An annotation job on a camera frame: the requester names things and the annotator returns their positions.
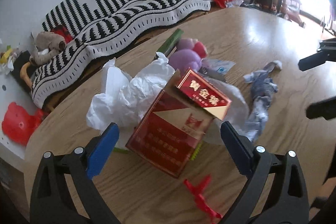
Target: wooden floor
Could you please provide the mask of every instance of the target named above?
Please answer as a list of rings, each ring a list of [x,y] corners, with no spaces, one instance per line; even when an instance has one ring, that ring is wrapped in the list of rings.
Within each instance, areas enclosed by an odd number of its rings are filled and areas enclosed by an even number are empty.
[[[211,7],[210,13],[214,12],[216,10],[219,10],[218,7]],[[319,24],[316,24],[315,22],[309,20],[308,18],[302,17],[302,20],[306,22],[306,31],[310,33],[311,37],[316,38],[316,41],[319,41],[321,39],[328,39],[333,37],[328,32],[324,32],[322,34],[322,27],[319,26]],[[8,164],[5,164],[5,167],[7,169],[7,172],[11,178],[11,181],[9,183],[9,190],[8,194],[10,198],[12,199],[13,203],[16,205],[16,207],[19,209],[19,211],[26,217],[29,217],[29,208],[28,203],[26,200],[25,190],[24,190],[24,179],[23,179],[23,173],[20,171],[14,169],[13,167],[9,166]],[[336,179],[332,182],[328,182],[328,187],[325,186],[321,189],[321,194],[328,195],[329,192],[331,192],[330,189],[333,189],[333,187],[336,185]]]

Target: round wooden table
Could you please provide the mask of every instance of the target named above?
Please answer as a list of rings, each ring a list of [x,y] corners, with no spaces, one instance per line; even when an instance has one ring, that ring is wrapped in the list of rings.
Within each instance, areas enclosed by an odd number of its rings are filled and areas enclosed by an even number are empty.
[[[283,70],[272,72],[279,92],[269,109],[269,121],[257,144],[269,152],[284,154],[294,150],[306,180],[310,202],[315,198],[328,171],[336,143],[336,120],[309,120],[306,107],[336,94],[336,64],[327,62],[302,72],[298,61],[315,53],[318,42],[309,30],[257,10],[229,8],[179,25],[183,37],[198,38],[210,58],[232,60],[236,65],[227,81],[237,86],[251,107],[250,85],[243,75],[280,60]],[[148,65],[170,29],[118,58],[116,65],[134,76]],[[99,132],[86,125],[85,116],[93,95],[100,93],[101,72],[77,88],[43,121],[29,140],[25,155],[25,187],[28,203],[37,167],[45,151],[55,155],[85,146]],[[198,183],[207,174],[212,182],[205,191],[209,205],[224,214],[241,191],[241,176],[225,146],[204,144],[197,158],[189,162],[179,179],[159,171],[136,154],[110,155],[101,174],[93,181],[112,212],[122,223],[208,223],[206,214],[196,208],[193,196],[183,185],[188,178]],[[73,182],[67,175],[70,193],[79,213],[86,212]],[[254,211],[260,212],[271,181]]]

